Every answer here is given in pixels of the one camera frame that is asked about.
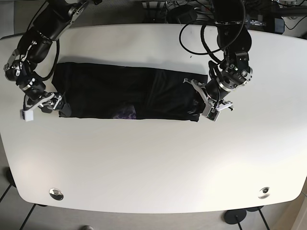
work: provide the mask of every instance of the black cable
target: black cable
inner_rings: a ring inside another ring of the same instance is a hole
[[[203,45],[203,47],[205,48],[205,50],[210,53],[211,50],[209,49],[209,47],[207,46],[207,43],[205,41],[205,28],[206,28],[206,24],[203,24],[201,26],[201,43]],[[218,59],[214,54],[209,54],[209,56],[212,58],[213,61],[215,61],[216,63],[220,64],[222,61],[220,59]]]
[[[288,28],[288,30],[293,30],[293,29],[296,28],[296,26],[297,26],[304,18],[306,18],[306,17],[307,17],[307,15],[306,15],[305,17],[301,18],[301,20],[299,20],[298,23],[297,23],[295,26],[293,26],[292,28],[289,28],[289,27],[286,25],[286,23],[285,23],[284,25],[285,25],[285,27]]]
[[[276,4],[277,4],[277,5],[280,5],[280,6],[284,6],[284,7],[296,7],[296,6],[301,6],[305,1],[306,1],[306,0],[303,0],[303,1],[302,1],[300,4],[298,4],[298,5],[285,5],[285,4],[281,4],[281,3],[279,3],[279,2],[276,2],[276,1],[272,1],[272,2],[274,2],[274,4],[271,4],[271,5],[269,5],[269,6],[262,7],[262,8],[260,8],[260,9],[258,9],[258,11],[259,11],[259,10],[262,10],[262,9],[265,9],[265,8],[272,7],[272,6],[276,6]]]
[[[242,230],[241,224],[240,224],[240,222],[238,220],[238,216],[236,216],[236,222],[238,223],[238,226],[239,226],[240,230]]]
[[[204,8],[206,8],[206,9],[209,10],[211,13],[213,13],[213,11],[212,11],[209,7],[205,6],[204,4],[200,3],[200,2],[197,1],[197,0],[195,0],[195,2],[197,2],[199,5],[202,5]]]
[[[267,221],[265,220],[264,215],[263,215],[262,212],[261,212],[261,209],[260,209],[259,207],[257,207],[257,209],[258,209],[258,211],[259,211],[259,213],[260,213],[260,215],[261,215],[261,218],[262,218],[262,220],[263,220],[263,222],[264,222],[265,227],[267,228],[267,230],[270,230],[270,228],[269,228],[269,226],[268,226],[268,223],[267,223]]]
[[[23,222],[23,224],[22,224],[22,226],[20,227],[20,229],[19,229],[19,230],[24,229],[24,226],[25,226],[25,224],[27,223],[27,221],[28,221],[28,219],[29,219],[30,215],[32,214],[32,212],[33,212],[33,210],[34,210],[35,206],[36,206],[36,204],[33,204],[33,206],[32,206],[32,208],[31,208],[31,210],[30,210],[30,212],[29,212],[28,216],[25,218],[25,220],[24,220],[24,222]]]
[[[38,13],[40,12],[40,10],[43,8],[43,6],[44,6],[46,3],[47,3],[47,2],[45,1],[45,2],[43,3],[43,5],[38,9],[38,11],[36,12],[36,14],[35,14],[34,17],[32,18],[32,20],[30,21],[30,23],[29,23],[28,28],[27,28],[26,31],[28,31],[28,30],[30,29],[30,26],[31,26],[32,22],[34,21],[34,18],[38,15]]]
[[[181,31],[180,31],[180,33],[179,33],[179,43],[180,43],[180,45],[182,46],[182,48],[184,48],[186,51],[188,51],[188,52],[191,53],[191,54],[195,54],[195,55],[209,55],[209,54],[214,54],[214,53],[216,53],[216,52],[218,52],[218,51],[224,50],[224,49],[226,49],[227,47],[229,47],[231,44],[233,44],[233,42],[239,37],[239,35],[240,35],[240,33],[241,33],[241,31],[242,31],[242,29],[243,29],[243,27],[244,27],[244,23],[245,23],[245,16],[246,16],[245,5],[244,5],[243,0],[239,0],[239,2],[240,2],[240,4],[241,4],[241,6],[242,6],[242,11],[243,11],[243,18],[242,18],[242,22],[241,22],[241,27],[240,27],[238,33],[235,35],[235,37],[234,37],[227,45],[225,45],[225,46],[222,47],[222,48],[219,48],[219,49],[216,49],[216,50],[214,50],[214,51],[207,52],[207,53],[196,53],[196,52],[193,52],[193,51],[190,51],[189,49],[187,49],[187,48],[182,44],[182,41],[181,41],[182,32],[183,32],[183,30],[184,30],[188,25],[193,24],[194,22],[197,22],[197,21],[203,21],[203,20],[195,20],[195,21],[192,21],[192,22],[186,24],[186,25],[181,29]]]
[[[58,60],[59,60],[59,39],[56,41],[56,43],[57,43],[57,52],[56,52],[56,56],[54,58],[53,66],[51,68],[50,73],[46,77],[40,78],[42,81],[47,81],[49,78],[51,78],[54,71],[56,70],[56,66],[57,66],[57,63],[58,63]]]
[[[3,195],[1,196],[1,198],[0,198],[0,203],[1,203],[1,201],[3,200],[3,198],[5,197],[5,195],[8,193],[8,191],[9,191],[9,189],[11,188],[11,184],[8,186],[8,188],[5,190],[5,192],[3,193]]]

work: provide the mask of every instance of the table surface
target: table surface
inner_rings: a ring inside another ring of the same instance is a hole
[[[182,25],[70,29],[59,62],[152,67],[206,74],[208,56],[178,42]],[[20,196],[48,206],[122,213],[189,213],[295,199],[307,176],[307,41],[250,31],[252,81],[227,96],[235,110],[217,122],[19,117],[22,91],[0,78],[0,133]],[[206,40],[217,48],[215,28]],[[0,41],[3,66],[20,37]],[[183,42],[202,52],[200,27]],[[46,75],[55,45],[37,67]],[[53,91],[51,81],[47,89]],[[259,199],[262,188],[270,196]],[[64,194],[61,201],[51,188]]]

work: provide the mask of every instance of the folded garment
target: folded garment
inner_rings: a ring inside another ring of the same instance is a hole
[[[185,78],[208,80],[164,69],[68,62],[57,65],[52,84],[70,105],[70,117],[198,121],[204,105]]]

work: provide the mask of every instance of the floor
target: floor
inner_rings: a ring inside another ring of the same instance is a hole
[[[34,13],[43,1],[15,2],[15,33],[26,30]],[[104,0],[98,6],[91,5],[73,26],[118,23],[142,23],[144,11],[140,2],[130,0]],[[0,141],[0,194],[8,186],[3,170],[8,167]],[[290,230],[304,197],[292,202],[265,206],[262,211],[272,230]],[[0,204],[0,229],[20,228],[32,204],[23,201],[15,188],[11,188]],[[224,211],[191,214],[120,214],[90,212],[56,207],[36,207],[24,230],[78,230],[91,225],[95,230],[237,230],[223,222]],[[264,230],[258,213],[248,213],[242,222],[244,230]]]

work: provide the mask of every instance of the metal grommet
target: metal grommet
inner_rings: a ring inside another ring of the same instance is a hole
[[[259,199],[265,199],[267,198],[270,194],[270,188],[269,187],[265,187],[265,188],[262,188],[259,193],[258,193],[258,197]]]
[[[55,200],[62,200],[64,198],[63,193],[59,189],[56,189],[56,188],[51,188],[49,190],[49,194]]]

